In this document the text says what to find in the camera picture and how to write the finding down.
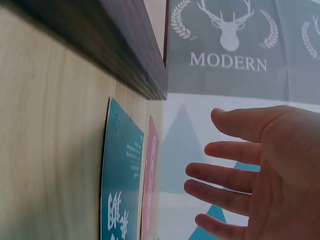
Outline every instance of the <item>dark wooden frame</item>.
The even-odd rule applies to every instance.
[[[11,1],[147,99],[167,98],[168,76],[143,0]]]

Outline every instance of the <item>teal triangle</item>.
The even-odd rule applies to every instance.
[[[207,214],[215,219],[218,219],[221,222],[226,222],[224,213],[222,212],[222,209],[220,207],[212,205]],[[212,236],[202,228],[197,227],[191,237],[189,237],[189,240],[219,240],[219,238]]]
[[[236,162],[235,169],[241,169],[241,170],[246,170],[246,171],[253,171],[253,172],[259,172],[260,171],[260,167],[256,166],[256,165],[249,165],[249,164],[244,164],[242,162]],[[209,209],[209,211],[206,213],[209,216],[220,220],[221,222],[226,222],[225,216],[223,214],[223,210],[220,207],[217,207],[215,205],[212,205]],[[193,232],[193,234],[191,235],[191,237],[189,238],[189,240],[219,240],[218,238],[208,234],[207,232],[205,232],[202,228],[197,227],[195,229],[195,231]]]
[[[256,165],[249,165],[249,164],[244,164],[242,162],[236,162],[235,169],[241,169],[241,170],[246,170],[246,171],[253,171],[253,172],[259,172],[260,171],[260,166]]]
[[[185,169],[192,162],[204,163],[204,150],[182,105],[162,143],[160,191],[185,194]]]

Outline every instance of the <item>deer head logo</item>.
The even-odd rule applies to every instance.
[[[220,37],[220,43],[222,47],[229,51],[235,51],[239,47],[239,39],[237,37],[237,31],[242,30],[245,27],[246,20],[254,14],[254,10],[251,11],[250,0],[243,0],[247,6],[248,12],[246,15],[236,19],[236,14],[233,13],[233,21],[224,21],[222,12],[220,11],[220,17],[214,15],[206,9],[205,0],[201,0],[201,4],[198,3],[199,8],[208,14],[211,19],[211,23],[218,29],[221,29],[222,34]]]

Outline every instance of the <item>palm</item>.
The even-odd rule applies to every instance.
[[[286,117],[286,125],[290,125],[290,119],[299,120],[295,116]],[[257,123],[259,118],[261,121],[268,121],[268,116],[263,114],[252,115],[251,118],[248,118],[248,114],[240,117],[234,114],[229,118],[238,128],[233,127],[227,118],[212,120],[223,133],[251,142],[213,142],[206,146],[205,153],[216,158],[257,165],[260,166],[260,171],[191,163],[186,169],[187,175],[232,191],[195,180],[188,180],[184,188],[187,193],[200,200],[248,216],[248,226],[222,223],[205,214],[198,215],[196,223],[223,240],[315,239],[312,237],[315,233],[308,227],[309,219],[319,221],[319,214],[313,212],[315,206],[319,207],[320,199],[320,184],[316,180],[320,171],[320,152],[314,151],[319,149],[320,140],[315,144],[300,142],[299,139],[310,134],[305,134],[305,129],[301,133],[301,127],[297,124],[297,128],[294,124],[293,127],[282,126],[282,131],[269,124],[272,125],[272,131],[266,130],[265,122]],[[255,124],[259,125],[260,133],[255,132]],[[290,141],[284,143],[288,136]],[[302,164],[301,159],[309,165]]]

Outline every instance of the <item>wooden wall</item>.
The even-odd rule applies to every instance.
[[[145,1],[150,15],[159,14],[151,21],[162,50],[165,2],[160,14],[160,1]],[[150,114],[161,135],[162,103],[4,7],[0,30],[0,239],[98,240],[108,98],[146,137]]]

